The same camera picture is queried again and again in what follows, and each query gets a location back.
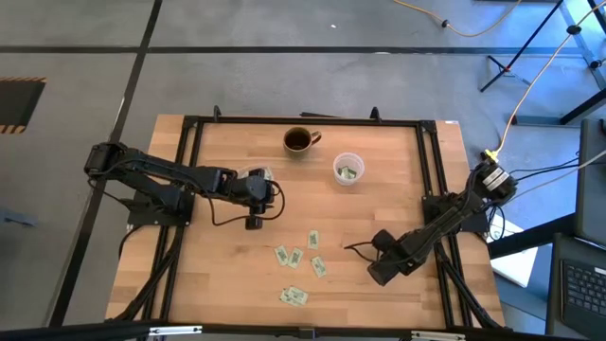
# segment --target brown mug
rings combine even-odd
[[[299,158],[307,154],[320,138],[322,138],[320,132],[310,133],[305,128],[294,127],[284,134],[284,150],[290,157]]]

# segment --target clear plastic cup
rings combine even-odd
[[[347,179],[339,174],[339,169],[348,167],[356,172],[356,177],[353,179]],[[358,181],[364,174],[364,161],[362,157],[354,153],[341,153],[335,157],[332,163],[332,170],[334,172],[334,179],[342,186],[351,186]]]

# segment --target gray floor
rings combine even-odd
[[[585,11],[582,0],[566,3],[575,17]],[[472,0],[422,5],[466,31],[485,27],[509,6]],[[522,4],[490,34],[463,39],[389,0],[174,0],[165,1],[152,44],[519,46],[551,6]],[[152,1],[144,0],[0,0],[0,45],[138,45],[151,7]],[[603,34],[593,17],[587,24],[595,33],[587,41],[599,53]],[[565,28],[557,13],[533,45],[558,45]],[[506,62],[510,56],[498,58]],[[27,131],[0,135],[0,206],[41,221],[35,228],[0,224],[5,274],[0,329],[45,323],[88,194],[81,168],[90,146],[112,129],[133,60],[133,55],[0,54],[0,76],[48,77]],[[524,57],[514,71],[532,79],[545,62],[546,57]],[[458,120],[472,166],[480,151],[496,146],[526,89],[517,80],[501,79],[480,94],[477,88],[496,71],[485,56],[153,55],[145,62],[123,141],[145,149],[158,114],[208,115],[215,104],[225,115],[309,111],[343,117],[367,117],[376,105],[384,117]],[[583,59],[558,58],[521,114],[559,116],[597,90]],[[576,129],[514,127],[500,158],[509,170],[543,167],[574,157],[578,148]],[[524,181],[520,189],[547,178]],[[575,182],[568,177],[507,205],[507,218],[532,227],[572,212]],[[120,187],[110,191],[129,193]],[[123,208],[103,202],[68,323],[103,318],[125,218]],[[534,332],[504,309],[509,325]]]

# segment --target dollar bill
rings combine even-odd
[[[296,269],[299,266],[299,263],[301,262],[302,258],[303,251],[295,248],[291,256],[288,258],[288,266],[292,267],[293,269]]]
[[[284,245],[275,248],[274,252],[276,252],[277,262],[280,263],[280,265],[284,266],[288,264],[288,252]]]
[[[312,268],[318,278],[326,275],[326,265],[320,256],[312,258]]]
[[[307,239],[307,248],[317,250],[320,243],[320,234],[316,230],[310,231],[310,235]]]
[[[298,303],[297,303],[297,302],[296,302],[296,301],[295,301],[295,300],[294,300],[292,297],[290,297],[290,296],[288,295],[288,292],[289,292],[289,290],[288,290],[288,289],[283,289],[283,290],[282,290],[282,294],[280,295],[280,300],[281,300],[282,302],[284,302],[284,303],[288,303],[288,304],[290,304],[290,305],[292,305],[292,306],[299,307],[299,306],[300,306],[300,304],[298,304]]]
[[[291,286],[286,291],[286,296],[290,297],[296,304],[303,306],[307,303],[307,297],[309,296],[306,292],[301,289]]]

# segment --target wooden tabletop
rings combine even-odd
[[[149,153],[173,160],[182,116],[159,116]],[[343,249],[370,241],[385,228],[396,238],[422,226],[420,198],[424,194],[414,129],[396,127],[308,126],[322,140],[303,161],[289,159],[282,137],[289,125],[205,124],[198,165],[241,170],[270,167],[286,195],[286,209],[256,231],[244,221],[223,226],[210,222],[208,201],[198,197],[186,229],[169,320],[265,326],[358,328],[444,328],[433,255],[412,275],[397,275],[384,287],[366,271],[366,261]],[[469,174],[456,122],[437,122],[438,139],[450,191],[464,188]],[[431,160],[429,138],[426,139]],[[352,187],[339,186],[332,161],[343,152],[360,155],[365,173]],[[432,185],[437,190],[433,163]],[[217,220],[246,214],[247,209],[215,201]],[[276,206],[280,199],[276,197]],[[267,214],[274,215],[277,208]],[[307,248],[310,230],[320,234],[318,250]],[[122,312],[147,280],[158,227],[143,227],[124,245],[107,309]],[[487,247],[473,234],[458,234],[465,279],[492,318],[503,324],[501,305]],[[280,266],[274,248],[303,250],[297,269]],[[374,257],[370,247],[362,248]],[[310,259],[321,256],[328,274],[317,278]],[[279,300],[283,288],[309,293],[304,307]],[[158,290],[156,302],[160,302]],[[451,283],[455,320],[460,324],[456,290]],[[158,316],[159,303],[153,316]]]

